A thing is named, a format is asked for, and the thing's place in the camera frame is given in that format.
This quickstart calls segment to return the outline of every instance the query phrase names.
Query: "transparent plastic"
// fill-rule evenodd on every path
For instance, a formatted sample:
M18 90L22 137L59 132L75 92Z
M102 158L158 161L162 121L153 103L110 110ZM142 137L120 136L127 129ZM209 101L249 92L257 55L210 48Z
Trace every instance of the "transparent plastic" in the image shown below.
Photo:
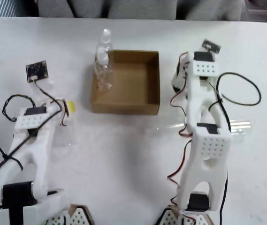
M94 64L94 71L97 75L99 90L110 90L113 86L113 70L108 54L102 47L97 51L97 60Z
M231 124L231 135L233 143L242 143L244 137L249 135L252 130L252 123L249 120L230 120ZM152 135L165 135L176 130L183 129L185 126L184 122L179 123L159 123L157 122L153 127L147 127L146 132Z
M113 62L113 53L114 50L113 44L111 43L111 31L109 29L104 29L100 41L98 42L96 46L96 53L98 52L99 48L104 48L109 56L109 60Z

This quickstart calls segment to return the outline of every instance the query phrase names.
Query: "bottle cap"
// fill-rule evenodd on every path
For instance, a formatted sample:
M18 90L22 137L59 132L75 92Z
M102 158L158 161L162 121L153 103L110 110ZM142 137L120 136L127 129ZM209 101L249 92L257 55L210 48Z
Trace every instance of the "bottle cap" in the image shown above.
M100 65L105 65L109 62L108 54L105 48L100 47L97 51L97 60Z
M103 43L109 43L110 42L110 38L111 38L111 31L108 29L104 29L103 33L101 35L101 42Z

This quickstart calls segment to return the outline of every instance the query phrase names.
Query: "perforated panel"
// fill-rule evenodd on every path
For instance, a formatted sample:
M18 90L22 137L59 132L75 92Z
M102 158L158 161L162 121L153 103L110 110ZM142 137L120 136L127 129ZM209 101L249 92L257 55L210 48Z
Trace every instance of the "perforated panel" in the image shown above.
M15 129L33 129L38 128L40 124L49 118L49 114L36 114L28 116L19 116L15 123Z
M219 67L216 62L192 61L188 68L188 74L195 76L219 76Z
M220 158L223 155L224 145L223 138L203 138L201 155L208 158Z

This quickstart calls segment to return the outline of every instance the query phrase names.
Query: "white plastic part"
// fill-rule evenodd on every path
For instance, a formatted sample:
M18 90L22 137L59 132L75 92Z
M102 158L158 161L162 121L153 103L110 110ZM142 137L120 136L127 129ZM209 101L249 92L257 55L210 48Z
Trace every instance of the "white plastic part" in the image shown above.
M171 209L167 209L159 223L159 225L176 225L177 224L177 218L174 214L174 212Z
M226 161L231 143L231 133L219 104L214 105L210 112L208 107L216 102L214 85L218 75L209 74L211 71L198 71L199 62L194 61L194 53L189 53L190 64L187 69L187 95L186 123L188 133L193 133L191 154L183 170L178 193L178 207L182 213L205 214L206 212L186 212L190 195L201 182L209 185L209 210L218 210L223 196L226 181ZM217 69L216 62L211 63ZM208 76L207 81L201 76ZM214 124L217 125L218 134L210 134L205 127L198 127L198 123L211 123L206 121L203 112L210 113Z
M219 74L219 65L215 58L214 62L206 62L206 61L196 61L191 60L188 67L188 74L194 76L212 76L218 77Z
M76 209L70 219L71 225L90 225L83 209Z
M106 65L109 62L108 53L105 48L99 47L97 51L97 60L100 65Z
M188 217L194 218L196 220L196 225L212 225L208 223L203 215L188 215ZM179 216L178 225L194 225L194 220L185 217L184 215Z
M47 105L47 113L52 115L58 110L56 104ZM24 118L26 109L22 109L20 116ZM53 142L54 130L59 123L61 113L49 120L38 132L36 138L23 145L13 157L18 159L25 167L33 163L36 167L36 174L32 184L32 194L36 200L46 197L48 192L47 164ZM28 136L26 128L15 127L14 138L9 152L13 151ZM21 168L14 160L8 160L0 169L0 199L2 199L2 188L11 183L21 172Z
M23 208L24 225L44 225L47 219L54 217L69 207L68 194L64 190L49 195L39 201L38 204ZM0 210L0 224L11 225L9 209Z
M110 40L111 40L111 31L108 29L104 29L100 41L103 43L109 43Z
M40 124L49 118L50 114L42 113L36 115L19 116L15 123L15 129L38 128Z
M68 211L63 211L61 214L57 215L56 217L52 217L47 220L46 225L69 225L70 224L70 217Z
M209 134L205 127L196 127L193 131L190 158L178 189L178 206L181 211L187 208L190 195L201 182L209 185L209 210L219 208L227 176L226 161L231 134L224 128L217 131L218 134Z

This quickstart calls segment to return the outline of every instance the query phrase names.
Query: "yellow object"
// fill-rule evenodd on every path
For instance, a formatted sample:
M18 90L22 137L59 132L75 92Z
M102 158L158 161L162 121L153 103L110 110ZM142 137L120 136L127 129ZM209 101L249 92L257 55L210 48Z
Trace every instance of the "yellow object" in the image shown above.
M73 101L67 101L69 112L73 113L76 111L75 103Z

